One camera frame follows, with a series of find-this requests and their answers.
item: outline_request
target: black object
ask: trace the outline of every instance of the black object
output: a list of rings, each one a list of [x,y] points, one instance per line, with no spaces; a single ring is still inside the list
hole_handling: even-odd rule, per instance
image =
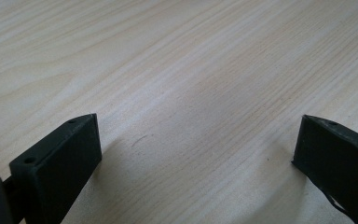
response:
[[[0,223],[61,223],[101,159],[97,116],[65,122],[10,163],[10,178],[0,178]]]
[[[304,115],[292,163],[336,209],[358,223],[358,133]]]

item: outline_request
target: tabletop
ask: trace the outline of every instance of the tabletop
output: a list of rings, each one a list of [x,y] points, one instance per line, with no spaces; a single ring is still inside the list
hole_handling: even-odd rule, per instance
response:
[[[0,176],[89,113],[62,223],[351,223],[290,161],[304,114],[358,132],[358,1],[0,1]]]

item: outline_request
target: light wood surface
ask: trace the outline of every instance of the light wood surface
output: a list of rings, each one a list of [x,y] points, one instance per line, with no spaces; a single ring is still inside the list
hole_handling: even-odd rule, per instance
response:
[[[88,113],[63,223],[351,223],[290,161],[303,114],[358,132],[358,1],[0,1],[0,176]]]

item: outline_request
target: wooden table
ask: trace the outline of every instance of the wooden table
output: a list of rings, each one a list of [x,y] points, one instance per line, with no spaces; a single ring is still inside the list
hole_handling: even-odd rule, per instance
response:
[[[351,223],[290,161],[303,114],[358,132],[358,1],[0,1],[0,176],[88,113],[63,223]]]

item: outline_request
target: wood grain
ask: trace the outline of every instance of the wood grain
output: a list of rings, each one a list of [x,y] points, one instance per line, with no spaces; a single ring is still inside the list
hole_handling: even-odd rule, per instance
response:
[[[351,223],[290,160],[303,114],[358,132],[358,1],[0,1],[0,176],[88,113],[63,223]]]

